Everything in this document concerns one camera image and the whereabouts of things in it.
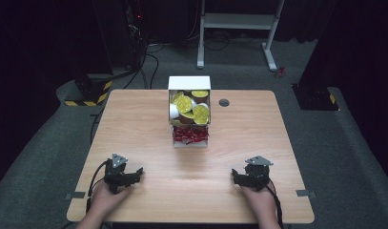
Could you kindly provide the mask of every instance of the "yellow and black hazard tape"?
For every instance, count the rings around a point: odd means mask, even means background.
[[[108,91],[110,90],[110,86],[112,84],[112,81],[109,81],[107,82],[105,85],[104,85],[104,88],[101,92],[101,94],[99,94],[98,98],[96,99],[96,101],[91,101],[91,100],[66,100],[65,101],[65,104],[68,105],[68,106],[89,106],[89,107],[92,107],[92,106],[97,106],[97,105],[101,105],[105,98],[107,98],[108,96]]]

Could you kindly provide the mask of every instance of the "gray carpet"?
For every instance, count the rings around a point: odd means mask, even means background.
[[[196,48],[150,46],[149,53],[159,60],[153,88],[167,89],[170,75],[210,75],[213,89],[273,91],[305,186],[316,194],[311,198],[316,220],[293,228],[388,228],[388,178],[340,90],[329,89],[340,111],[298,107],[291,85],[300,79],[315,44],[273,43],[277,65],[286,67],[283,78],[269,72],[258,40],[235,40],[221,51],[205,50],[203,70],[196,68]],[[207,46],[217,49],[223,44]],[[148,82],[155,66],[147,56],[143,70]],[[114,80],[111,90],[125,87],[131,78]],[[73,82],[60,87],[58,99],[63,102],[72,87]],[[128,89],[143,87],[140,73]],[[91,115],[101,109],[62,104],[36,133],[0,183],[0,228],[61,228],[68,222],[70,201],[65,196],[74,191],[90,148]]]

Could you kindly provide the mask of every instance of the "wooden table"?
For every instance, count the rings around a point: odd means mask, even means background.
[[[228,107],[218,104],[222,98]],[[143,167],[144,174],[107,221],[254,223],[231,171],[245,174],[244,160],[258,155],[274,163],[270,178],[283,222],[314,220],[309,199],[296,194],[305,187],[274,93],[212,90],[206,148],[173,147],[168,107],[166,90],[111,92],[75,191],[88,192],[93,173],[112,153],[129,160],[125,173]],[[86,197],[73,198],[68,219],[81,220],[85,209]]]

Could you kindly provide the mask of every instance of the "white box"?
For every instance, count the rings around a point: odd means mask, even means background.
[[[173,146],[207,147],[211,124],[211,78],[208,75],[170,76],[168,89]]]

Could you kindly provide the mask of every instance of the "white stand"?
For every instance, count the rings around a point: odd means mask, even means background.
[[[277,70],[274,58],[271,53],[271,44],[274,40],[277,23],[279,22],[280,13],[282,12],[285,0],[279,0],[277,10],[274,15],[256,15],[256,14],[230,14],[230,13],[205,13],[205,0],[202,1],[200,16],[200,36],[197,52],[197,67],[203,69],[204,46],[203,39],[205,28],[222,28],[222,29],[248,29],[248,30],[265,30],[270,31],[267,43],[262,43],[262,50],[268,61],[270,71]]]

